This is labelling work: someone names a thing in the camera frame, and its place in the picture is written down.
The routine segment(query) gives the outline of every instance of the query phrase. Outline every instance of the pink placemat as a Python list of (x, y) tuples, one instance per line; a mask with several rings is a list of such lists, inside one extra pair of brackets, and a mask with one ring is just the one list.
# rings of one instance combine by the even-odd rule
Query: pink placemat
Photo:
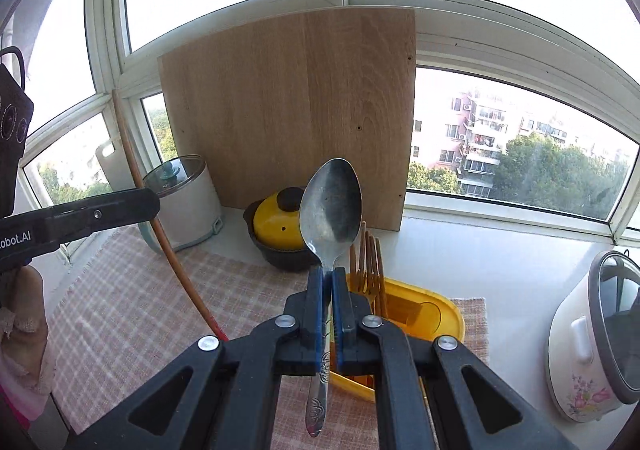
[[(194, 247), (178, 253), (187, 274), (229, 338), (249, 334), (282, 313), (306, 287), (306, 274), (282, 273)], [(465, 344), (487, 361), (484, 299), (454, 303), (465, 319)], [(53, 395), (76, 432), (127, 398), (209, 329), (167, 261), (136, 227), (117, 230), (71, 285), (49, 322), (57, 357)], [(304, 423), (309, 378), (285, 376), (272, 449), (377, 449), (375, 406), (331, 387), (322, 435)]]

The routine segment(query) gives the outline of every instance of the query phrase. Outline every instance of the tree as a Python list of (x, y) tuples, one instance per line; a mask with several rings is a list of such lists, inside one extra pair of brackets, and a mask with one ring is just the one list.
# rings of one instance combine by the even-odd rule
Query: tree
[(408, 188), (458, 193), (458, 179), (455, 172), (441, 167), (427, 169), (423, 164), (412, 161), (409, 164), (409, 177), (406, 180)]
[(151, 126), (156, 133), (162, 157), (164, 159), (172, 159), (178, 156), (175, 149), (174, 135), (172, 135), (171, 126), (169, 125), (169, 116), (167, 116), (166, 111), (164, 109), (154, 109), (149, 113), (149, 118)]
[(38, 166), (38, 173), (54, 205), (111, 192), (109, 184), (101, 181), (94, 181), (85, 189), (71, 186), (68, 183), (60, 185), (58, 171), (48, 163), (43, 166)]
[(518, 136), (500, 159), (491, 198), (606, 219), (627, 169), (549, 137)]

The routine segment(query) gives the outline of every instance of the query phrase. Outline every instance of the black lid knob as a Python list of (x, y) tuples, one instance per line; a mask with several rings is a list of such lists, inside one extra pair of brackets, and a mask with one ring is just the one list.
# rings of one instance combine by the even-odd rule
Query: black lid knob
[(300, 210), (300, 202), (302, 201), (303, 194), (304, 190), (299, 186), (290, 186), (279, 191), (276, 196), (278, 208), (283, 212), (297, 212)]

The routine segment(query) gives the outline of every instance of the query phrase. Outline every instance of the metal spoon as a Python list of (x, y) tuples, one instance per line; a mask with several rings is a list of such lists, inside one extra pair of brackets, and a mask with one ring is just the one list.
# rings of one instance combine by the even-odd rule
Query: metal spoon
[[(330, 159), (314, 174), (300, 203), (300, 233), (322, 264), (324, 283), (331, 282), (335, 259), (353, 244), (362, 219), (362, 195), (353, 167), (346, 159)], [(311, 379), (305, 425), (311, 437), (319, 435), (326, 415), (329, 382), (328, 304), (322, 312), (324, 353), (320, 371)]]

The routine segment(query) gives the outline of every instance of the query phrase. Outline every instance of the plywood panel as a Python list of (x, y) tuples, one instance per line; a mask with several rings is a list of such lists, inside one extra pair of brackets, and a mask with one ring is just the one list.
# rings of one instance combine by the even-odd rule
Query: plywood panel
[(348, 159), (371, 227), (398, 230), (409, 165), (415, 17), (335, 8), (243, 24), (159, 59), (179, 154), (207, 160), (220, 201), (245, 208)]

